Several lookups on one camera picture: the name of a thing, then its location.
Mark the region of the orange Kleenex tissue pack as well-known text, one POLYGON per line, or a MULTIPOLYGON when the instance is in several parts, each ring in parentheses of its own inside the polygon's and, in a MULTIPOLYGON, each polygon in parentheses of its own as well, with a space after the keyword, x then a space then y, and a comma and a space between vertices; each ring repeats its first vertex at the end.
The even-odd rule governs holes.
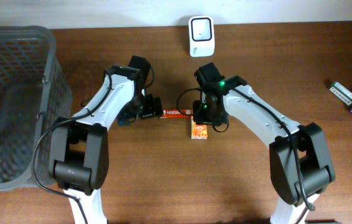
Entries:
POLYGON ((204 124, 197 124, 193 117, 191 117, 191 139, 207 139, 207 126, 204 124))

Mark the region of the red Nescafe stick sachet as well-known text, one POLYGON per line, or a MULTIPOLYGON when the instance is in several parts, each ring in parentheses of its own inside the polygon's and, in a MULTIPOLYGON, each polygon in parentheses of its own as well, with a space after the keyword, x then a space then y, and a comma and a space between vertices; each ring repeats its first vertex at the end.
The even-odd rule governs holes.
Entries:
POLYGON ((192 116, 192 110, 189 109, 164 109, 163 114, 160 116, 161 119, 179 119, 179 118, 190 118, 192 116))

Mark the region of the green Axe Brand box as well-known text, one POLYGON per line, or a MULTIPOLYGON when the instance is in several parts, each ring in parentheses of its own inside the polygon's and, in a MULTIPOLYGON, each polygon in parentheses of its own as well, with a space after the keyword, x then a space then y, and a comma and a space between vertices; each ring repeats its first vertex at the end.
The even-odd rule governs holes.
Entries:
POLYGON ((329 86, 328 89, 348 107, 352 107, 352 92, 344 87, 341 83, 335 81, 329 86))

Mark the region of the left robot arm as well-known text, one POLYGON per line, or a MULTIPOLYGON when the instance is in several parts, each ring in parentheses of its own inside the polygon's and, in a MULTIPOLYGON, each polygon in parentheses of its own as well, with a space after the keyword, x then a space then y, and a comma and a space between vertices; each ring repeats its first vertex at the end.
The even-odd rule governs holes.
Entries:
POLYGON ((71 118, 59 117, 50 129, 48 175, 70 201, 75 223, 108 223, 102 208, 101 187, 109 168, 108 131, 117 122, 160 117, 161 100, 146 92, 149 61, 132 56, 128 65, 103 71, 103 84, 71 118))

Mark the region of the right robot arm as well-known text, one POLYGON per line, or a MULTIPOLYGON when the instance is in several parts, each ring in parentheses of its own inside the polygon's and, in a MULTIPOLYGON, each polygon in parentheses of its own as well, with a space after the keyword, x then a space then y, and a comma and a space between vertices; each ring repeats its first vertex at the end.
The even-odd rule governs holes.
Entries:
POLYGON ((193 103, 195 123, 217 129, 234 117, 269 149, 270 180, 278 194, 270 223, 306 223, 315 200, 336 179, 321 127, 286 117, 243 78, 226 78, 212 62, 199 67, 194 77, 200 94, 193 103))

